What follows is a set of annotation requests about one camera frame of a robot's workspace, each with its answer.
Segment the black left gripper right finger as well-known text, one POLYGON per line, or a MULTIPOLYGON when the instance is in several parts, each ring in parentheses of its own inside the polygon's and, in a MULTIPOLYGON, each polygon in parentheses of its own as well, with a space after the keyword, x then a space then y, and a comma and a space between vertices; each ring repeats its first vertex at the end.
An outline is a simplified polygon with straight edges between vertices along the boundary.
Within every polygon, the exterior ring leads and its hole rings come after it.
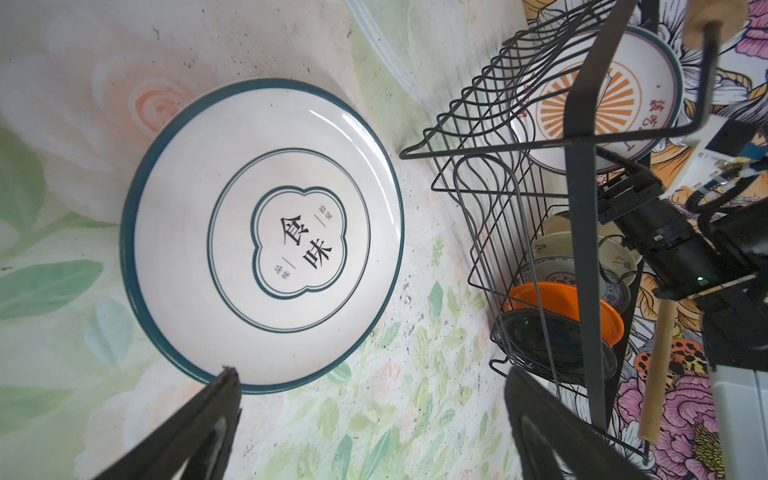
POLYGON ((646 477, 526 370, 510 369, 504 399, 525 479, 561 479, 561 463, 577 479, 646 477))

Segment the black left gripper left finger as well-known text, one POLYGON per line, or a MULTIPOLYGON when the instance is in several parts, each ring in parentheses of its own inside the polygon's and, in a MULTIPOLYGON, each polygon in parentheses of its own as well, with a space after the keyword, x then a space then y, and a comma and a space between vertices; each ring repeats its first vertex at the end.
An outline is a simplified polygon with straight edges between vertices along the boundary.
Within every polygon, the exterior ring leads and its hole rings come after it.
POLYGON ((238 372, 226 367, 99 479, 221 479, 239 424, 238 372))

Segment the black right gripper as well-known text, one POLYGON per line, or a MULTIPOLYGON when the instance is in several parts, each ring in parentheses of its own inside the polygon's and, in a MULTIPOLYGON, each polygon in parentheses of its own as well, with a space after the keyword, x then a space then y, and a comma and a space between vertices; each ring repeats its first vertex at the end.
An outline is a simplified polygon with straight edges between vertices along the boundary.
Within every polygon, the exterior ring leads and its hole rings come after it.
POLYGON ((671 201, 647 167, 626 164, 598 188, 598 219, 614 223, 651 267, 658 297, 690 297, 729 281, 728 262, 671 201))

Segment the black small plate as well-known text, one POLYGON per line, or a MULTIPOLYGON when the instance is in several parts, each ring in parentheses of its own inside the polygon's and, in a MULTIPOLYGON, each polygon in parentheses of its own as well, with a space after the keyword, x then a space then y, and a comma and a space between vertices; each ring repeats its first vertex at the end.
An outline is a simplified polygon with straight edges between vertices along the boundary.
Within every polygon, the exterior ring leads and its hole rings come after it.
POLYGON ((503 312, 491 339, 530 373, 553 382, 586 385, 580 324, 536 309, 503 312))

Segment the white plate orange pattern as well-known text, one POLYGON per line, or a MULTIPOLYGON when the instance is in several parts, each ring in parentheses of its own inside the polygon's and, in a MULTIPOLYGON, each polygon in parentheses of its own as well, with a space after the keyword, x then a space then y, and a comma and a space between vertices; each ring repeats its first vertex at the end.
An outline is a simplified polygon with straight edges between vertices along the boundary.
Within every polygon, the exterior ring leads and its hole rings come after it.
MULTIPOLYGON (((568 90, 589 49, 595 27, 575 34, 564 49, 537 55, 522 70, 510 100, 523 103, 510 121, 519 142, 561 139, 568 90)), ((626 28, 597 97, 594 134, 604 136, 673 126, 682 109, 682 67, 671 48, 639 27, 626 28)))

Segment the black wire dish rack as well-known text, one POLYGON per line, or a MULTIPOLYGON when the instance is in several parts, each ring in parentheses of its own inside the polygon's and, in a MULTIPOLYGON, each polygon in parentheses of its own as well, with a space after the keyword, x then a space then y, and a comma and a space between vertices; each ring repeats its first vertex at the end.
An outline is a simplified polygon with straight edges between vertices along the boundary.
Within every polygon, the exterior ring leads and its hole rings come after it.
POLYGON ((403 151, 459 205, 491 368, 640 468, 749 465, 767 369, 763 1, 543 1, 403 151))

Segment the white plate grey pattern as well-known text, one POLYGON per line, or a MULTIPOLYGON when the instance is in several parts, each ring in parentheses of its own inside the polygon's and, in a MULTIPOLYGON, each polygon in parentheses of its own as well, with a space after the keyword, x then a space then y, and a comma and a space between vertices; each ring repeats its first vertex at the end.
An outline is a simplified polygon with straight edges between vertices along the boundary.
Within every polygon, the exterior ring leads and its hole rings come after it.
POLYGON ((179 371, 237 369, 248 394, 339 367, 400 273, 405 215, 381 141, 288 79, 217 88, 159 133, 130 185, 120 262, 136 318, 179 371))

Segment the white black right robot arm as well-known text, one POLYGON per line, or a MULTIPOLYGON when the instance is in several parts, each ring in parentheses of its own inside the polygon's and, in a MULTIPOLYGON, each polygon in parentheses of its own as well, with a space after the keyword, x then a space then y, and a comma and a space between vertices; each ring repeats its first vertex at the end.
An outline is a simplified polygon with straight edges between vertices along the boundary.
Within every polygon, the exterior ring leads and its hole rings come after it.
POLYGON ((658 445, 676 303, 700 312, 709 378, 730 479, 767 476, 767 201, 735 200, 767 170, 752 161, 694 191, 684 210, 661 181, 629 165, 598 189, 598 218, 614 222, 657 277, 660 301, 639 436, 658 445))

